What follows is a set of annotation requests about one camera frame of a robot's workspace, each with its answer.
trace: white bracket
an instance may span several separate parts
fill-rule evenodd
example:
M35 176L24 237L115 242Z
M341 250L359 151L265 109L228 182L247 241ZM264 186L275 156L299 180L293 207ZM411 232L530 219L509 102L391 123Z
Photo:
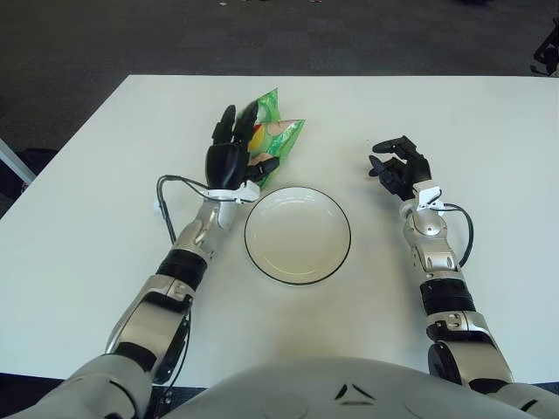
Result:
M253 203L260 198L260 186L252 181L244 182L237 190L208 189L200 192L209 198L234 200L236 203Z
M414 183L413 191L415 211L443 210L445 208L445 205L439 199L443 193L434 181Z

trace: black joint segment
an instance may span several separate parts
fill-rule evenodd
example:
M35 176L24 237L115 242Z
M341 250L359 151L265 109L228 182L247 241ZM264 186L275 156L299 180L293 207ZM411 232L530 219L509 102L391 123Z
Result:
M178 279L195 291L202 282L207 267L206 261L196 253L174 249L163 260L157 274Z
M441 312L475 312L472 295L461 279L431 279L419 287L427 315Z
M185 345L184 340L186 339L186 335L188 333L190 333L190 321L183 319L181 325L175 332L175 336L173 336L173 340L171 341L169 349L167 349L161 364L159 364L159 367L155 371L155 384L163 384L171 378L173 370L178 363L179 356L183 351Z
M138 364L144 371L151 371L155 364L155 355L145 347L132 342L121 342L116 347L114 354L125 356Z
M260 182L266 176L270 175L279 165L280 159L278 157L271 157L258 164L247 166L245 171L245 180Z
M427 354L429 374L456 384L461 384L460 371L447 345L437 342L429 348Z
M170 310L175 313L186 314L192 307L192 297L186 296L183 301L177 301L167 295L160 294L159 292L148 292L143 301L146 301L155 306L160 306L165 310Z
M490 393L497 393L509 383L503 380L497 380L496 378L476 378L475 380L471 380L469 384L473 391L488 395Z

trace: white plate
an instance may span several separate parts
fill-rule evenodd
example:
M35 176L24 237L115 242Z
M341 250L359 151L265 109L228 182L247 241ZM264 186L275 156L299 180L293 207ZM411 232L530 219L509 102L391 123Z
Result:
M342 265L351 231L342 208L329 196L309 188L284 188L252 209L245 243L262 272L304 285L323 280Z

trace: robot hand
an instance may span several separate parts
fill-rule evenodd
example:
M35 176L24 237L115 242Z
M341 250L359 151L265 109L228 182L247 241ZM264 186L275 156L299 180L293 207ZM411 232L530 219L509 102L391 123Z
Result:
M431 179L429 162L416 151L416 146L403 135L395 140L383 141L373 147L374 153L394 153L407 162L392 157L382 162L374 155L369 156L373 168L369 176L378 176L380 183L391 193L403 201L412 199L413 185Z
M225 109L211 136L213 145L206 155L206 180L210 189L235 190L242 182L261 181L279 166L277 157L248 165L248 143L258 110L258 103L252 102L235 123L235 106L229 105Z

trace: snack bag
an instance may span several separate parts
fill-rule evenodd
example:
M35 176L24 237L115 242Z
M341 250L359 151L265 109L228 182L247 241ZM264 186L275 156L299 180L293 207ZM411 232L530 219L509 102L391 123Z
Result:
M281 166L304 125L304 120L279 120L255 125L254 135L248 143L248 151L251 153L249 165L258 164L271 157L279 157ZM260 181L259 186L264 188L277 170L278 168Z
M256 117L256 123L272 122L280 120L280 110L278 108L278 88L268 92L257 99L259 103L259 113Z

